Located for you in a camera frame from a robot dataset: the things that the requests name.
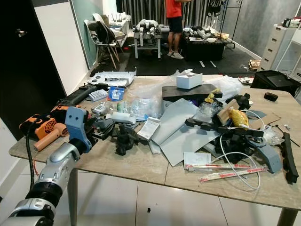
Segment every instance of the gray curtain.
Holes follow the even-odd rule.
[[[168,25],[165,1],[166,0],[121,0],[121,7],[123,12],[132,16],[133,24],[138,24],[142,19],[147,19],[155,20],[159,24]],[[203,26],[206,19],[205,12],[207,4],[208,0],[194,0],[190,2],[188,16],[185,14],[188,4],[182,4],[185,26]]]

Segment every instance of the wooden table top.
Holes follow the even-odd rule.
[[[133,98],[129,95],[131,90],[137,89],[142,84],[156,84],[156,80],[135,79],[127,90],[126,99]],[[249,93],[254,104],[251,110],[260,110],[264,113],[275,113],[282,119],[273,123],[279,124],[283,131],[287,131],[284,124],[288,124],[291,138],[301,145],[299,134],[301,134],[301,106],[287,92],[270,90],[278,95],[276,102],[263,98],[267,90],[243,88],[241,94]],[[81,106],[90,111],[95,103],[83,101]],[[68,137],[59,138],[40,153],[34,151],[34,142],[30,141],[32,156],[36,161],[46,162],[48,156],[56,150],[63,142],[68,142]],[[285,179],[285,171],[276,174],[261,172],[261,187],[257,191],[250,191],[238,178],[227,178],[199,183],[198,179],[204,176],[203,172],[187,172],[183,164],[172,167],[163,154],[153,155],[148,145],[138,144],[128,150],[125,156],[115,154],[116,145],[114,138],[98,141],[92,150],[81,156],[77,163],[79,170],[101,173],[121,178],[128,178],[154,184],[171,186],[180,189],[217,195],[221,197],[254,202],[264,205],[286,207],[301,210],[301,183],[289,185]],[[293,156],[299,173],[301,173],[301,148],[292,143]],[[20,139],[9,153],[12,156],[27,159],[25,138]],[[256,174],[247,175],[248,182],[257,185]]]

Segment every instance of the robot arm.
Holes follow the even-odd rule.
[[[69,107],[65,124],[70,134],[47,159],[39,179],[26,198],[20,201],[2,226],[51,226],[55,208],[68,185],[70,173],[83,153],[88,153],[97,140],[88,126],[88,112]]]

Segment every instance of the sneaker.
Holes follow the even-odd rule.
[[[174,53],[171,57],[179,59],[179,60],[183,60],[184,59],[184,57],[182,57],[181,54],[179,54],[179,53]]]

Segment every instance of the chair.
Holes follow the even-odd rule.
[[[118,62],[119,62],[119,56],[118,56],[118,52],[117,52],[117,49],[116,49],[116,46],[118,45],[117,41],[112,42],[112,43],[109,43],[109,44],[102,44],[102,43],[97,43],[97,42],[95,42],[95,41],[93,40],[93,38],[92,38],[92,34],[91,34],[92,31],[90,31],[90,30],[89,30],[89,27],[88,27],[88,24],[89,24],[90,22],[95,22],[95,21],[84,20],[84,22],[85,22],[85,25],[86,25],[86,27],[87,27],[87,32],[89,33],[92,42],[96,45],[96,60],[95,60],[95,63],[96,63],[96,64],[98,63],[98,52],[99,52],[99,47],[100,47],[100,46],[106,46],[106,47],[107,47],[107,50],[108,50],[108,53],[110,54],[112,63],[114,64],[114,67],[115,67],[115,69],[116,69],[115,61],[114,61],[114,58],[113,58],[111,52],[113,52],[114,56],[116,57],[116,59],[117,59]]]
[[[104,20],[103,20],[103,18],[102,18],[102,16],[99,15],[98,13],[93,13],[92,16],[93,16],[93,18],[94,18],[95,21],[99,21],[99,22],[105,23]],[[116,39],[116,41],[118,43],[118,47],[121,49],[121,52],[123,53],[122,47],[120,46],[120,44],[119,44],[118,41],[123,40],[126,37],[126,35],[123,32],[118,32],[118,31],[115,31],[115,30],[112,30],[112,32],[115,35],[115,39]]]

